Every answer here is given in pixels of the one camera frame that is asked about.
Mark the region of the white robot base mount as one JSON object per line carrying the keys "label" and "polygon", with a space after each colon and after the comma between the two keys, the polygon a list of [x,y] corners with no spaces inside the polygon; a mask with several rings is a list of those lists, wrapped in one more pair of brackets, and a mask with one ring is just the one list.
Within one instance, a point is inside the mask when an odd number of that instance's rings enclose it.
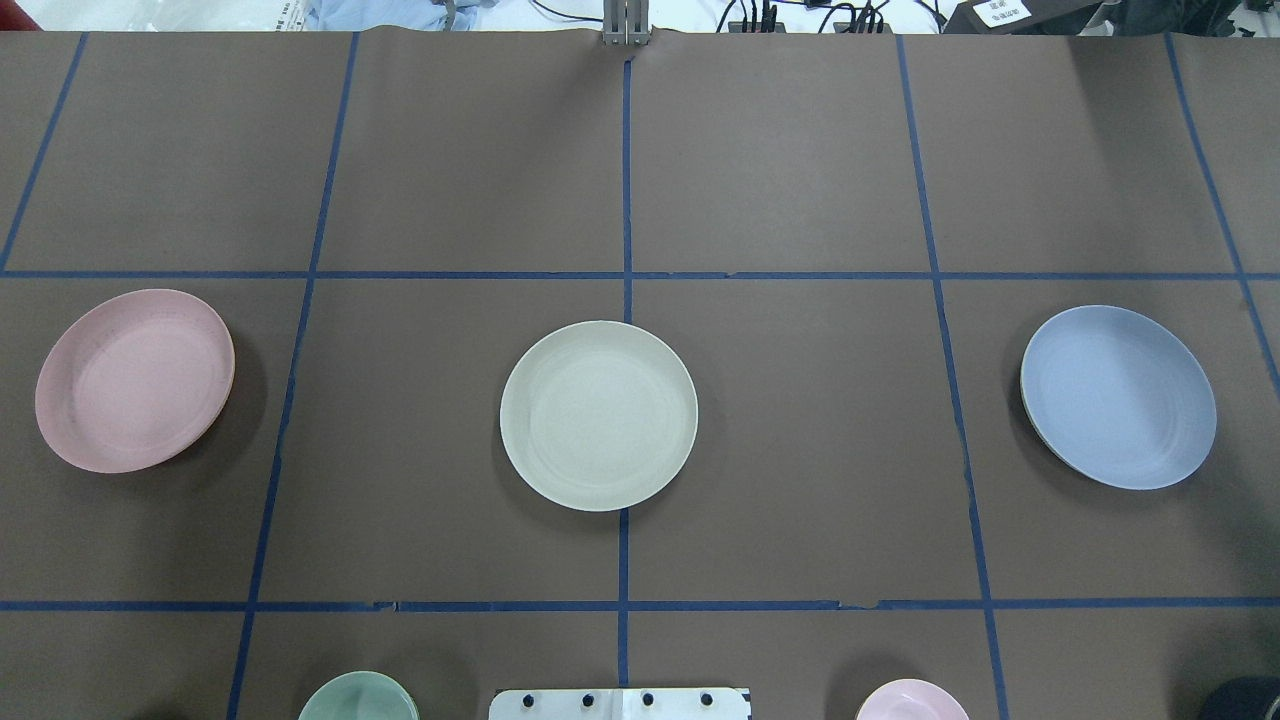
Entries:
{"label": "white robot base mount", "polygon": [[489,719],[751,719],[750,691],[731,687],[508,689]]}

